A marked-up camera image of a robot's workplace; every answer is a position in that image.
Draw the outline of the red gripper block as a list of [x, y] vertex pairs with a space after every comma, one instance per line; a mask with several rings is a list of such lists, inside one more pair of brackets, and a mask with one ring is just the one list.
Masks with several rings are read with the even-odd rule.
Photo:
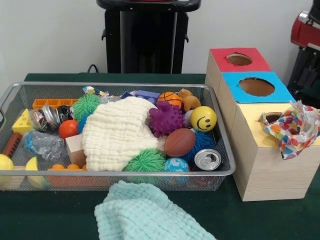
[[302, 48], [320, 49], [320, 24], [307, 10], [299, 13], [291, 29], [291, 42]]

